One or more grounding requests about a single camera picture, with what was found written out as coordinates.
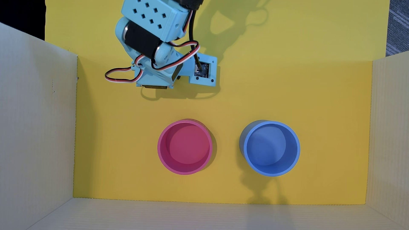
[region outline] black background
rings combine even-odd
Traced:
[[[45,0],[0,0],[0,22],[44,40]]]

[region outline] yellow paper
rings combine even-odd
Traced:
[[[114,34],[121,0],[46,3],[46,40],[79,55],[75,197],[365,203],[371,61],[385,54],[389,1],[205,0],[195,39],[218,57],[217,87],[182,77],[172,90],[104,79],[131,62]],[[215,138],[211,163],[189,176],[157,156],[160,133],[183,118]],[[257,174],[240,154],[241,131],[260,119],[300,139],[299,161],[283,176]]]

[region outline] light blue robot arm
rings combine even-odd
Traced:
[[[193,57],[165,70],[154,69],[178,63],[184,56],[170,42],[185,36],[189,9],[173,0],[125,0],[121,12],[124,17],[117,23],[115,34],[133,60],[131,70],[135,78],[139,70],[143,71],[136,86],[173,88],[178,76],[188,76],[192,84],[216,86],[217,58],[213,56],[197,53],[201,71]],[[141,54],[145,57],[135,65]]]

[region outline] red white black wire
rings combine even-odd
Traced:
[[[135,59],[135,65],[139,66],[139,61],[144,57],[145,57],[145,55],[143,55],[143,54],[139,55]],[[108,75],[110,75],[110,74],[112,74],[114,72],[128,72],[128,71],[131,71],[131,66],[127,67],[127,68],[111,69],[111,70],[109,70],[108,72],[105,73],[105,79],[107,79],[110,82],[115,82],[115,83],[135,83],[142,77],[142,74],[144,73],[143,70],[140,69],[138,75],[134,79],[123,79],[123,78],[108,77]]]
[[[174,62],[172,62],[172,63],[170,63],[170,64],[167,64],[167,65],[164,65],[164,66],[162,66],[162,67],[160,67],[160,68],[155,67],[154,64],[151,63],[151,66],[152,66],[152,68],[153,68],[154,70],[162,71],[162,70],[167,70],[167,69],[169,69],[169,68],[178,66],[178,65],[180,65],[180,64],[182,64],[182,63],[184,63],[184,62],[186,62],[189,58],[193,57],[193,56],[199,51],[199,49],[200,49],[200,45],[199,45],[199,43],[198,43],[197,41],[187,41],[187,42],[184,42],[184,43],[182,43],[182,44],[180,44],[180,45],[177,45],[177,44],[175,44],[175,43],[173,43],[173,42],[168,42],[168,44],[171,45],[171,46],[173,46],[173,47],[184,47],[184,46],[194,45],[195,48],[194,48],[193,50],[189,51],[187,54],[185,54],[185,55],[184,55],[183,57],[181,57],[179,60],[174,61]]]
[[[193,14],[193,10],[191,10],[189,12],[189,17],[187,18],[187,21],[186,21],[185,25],[183,26],[183,32],[184,33],[186,33],[186,30],[187,30],[188,24],[190,22],[190,19],[192,17],[192,14]],[[185,54],[183,57],[178,59],[177,61],[174,61],[174,62],[172,62],[170,64],[167,64],[165,66],[162,66],[160,68],[155,67],[154,64],[151,62],[151,67],[154,70],[163,71],[163,70],[167,70],[167,69],[173,68],[175,66],[178,66],[178,65],[186,62],[189,58],[193,57],[200,49],[200,44],[198,43],[198,41],[187,41],[187,42],[184,42],[184,43],[182,43],[180,45],[177,45],[177,44],[175,44],[173,42],[168,42],[168,44],[173,46],[173,47],[184,47],[184,46],[194,45],[194,48],[191,51],[189,51],[187,54]],[[143,54],[139,55],[135,59],[135,65],[139,66],[140,65],[139,61],[144,57],[145,57],[145,55],[143,55]],[[144,73],[143,70],[140,69],[138,75],[134,79],[123,79],[123,78],[108,77],[108,75],[110,75],[110,74],[112,74],[114,72],[128,72],[128,71],[131,71],[131,70],[132,70],[131,67],[111,69],[111,70],[109,70],[109,71],[107,71],[105,73],[105,79],[107,79],[110,82],[115,82],[115,83],[135,83],[142,77],[142,74]]]

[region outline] circuit board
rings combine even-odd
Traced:
[[[197,67],[195,69],[195,77],[204,77],[209,78],[209,63],[200,62],[202,65],[202,71],[198,70]]]

